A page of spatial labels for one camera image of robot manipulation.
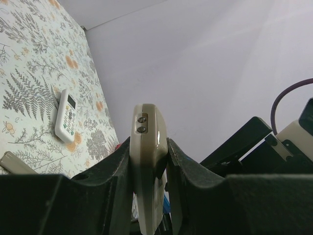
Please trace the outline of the grey beige remote control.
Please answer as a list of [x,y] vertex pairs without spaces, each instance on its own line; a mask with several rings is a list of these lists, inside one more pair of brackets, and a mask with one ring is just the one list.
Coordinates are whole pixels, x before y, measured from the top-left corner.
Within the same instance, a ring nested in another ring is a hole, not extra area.
[[143,235],[155,234],[162,221],[167,154],[167,131],[161,112],[154,104],[136,105],[129,155]]

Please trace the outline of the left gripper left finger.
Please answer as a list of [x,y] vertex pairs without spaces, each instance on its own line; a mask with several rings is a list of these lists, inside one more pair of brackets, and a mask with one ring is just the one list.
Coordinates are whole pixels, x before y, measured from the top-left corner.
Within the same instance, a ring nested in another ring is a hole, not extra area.
[[73,178],[1,175],[3,235],[127,235],[133,188],[129,140]]

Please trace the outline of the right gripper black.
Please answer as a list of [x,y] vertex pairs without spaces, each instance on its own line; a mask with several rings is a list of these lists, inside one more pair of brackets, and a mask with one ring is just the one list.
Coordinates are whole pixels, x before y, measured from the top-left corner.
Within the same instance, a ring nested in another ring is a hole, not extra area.
[[[279,141],[270,134],[271,132],[272,129],[261,118],[252,117],[201,161],[201,165],[218,175],[244,172],[247,174],[312,174],[312,160],[290,140]],[[264,138],[259,146],[241,162],[239,161]]]

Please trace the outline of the grey remote battery cover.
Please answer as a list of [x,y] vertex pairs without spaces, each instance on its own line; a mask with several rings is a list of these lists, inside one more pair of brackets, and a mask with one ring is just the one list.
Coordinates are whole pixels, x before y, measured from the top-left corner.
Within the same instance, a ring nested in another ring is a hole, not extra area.
[[6,151],[0,158],[0,174],[34,175],[37,172],[20,160],[14,153]]

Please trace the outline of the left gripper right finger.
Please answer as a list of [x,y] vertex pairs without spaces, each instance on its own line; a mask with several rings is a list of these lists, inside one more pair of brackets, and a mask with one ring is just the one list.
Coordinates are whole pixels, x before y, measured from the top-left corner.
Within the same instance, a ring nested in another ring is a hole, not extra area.
[[167,179],[175,235],[310,235],[313,177],[221,177],[168,139]]

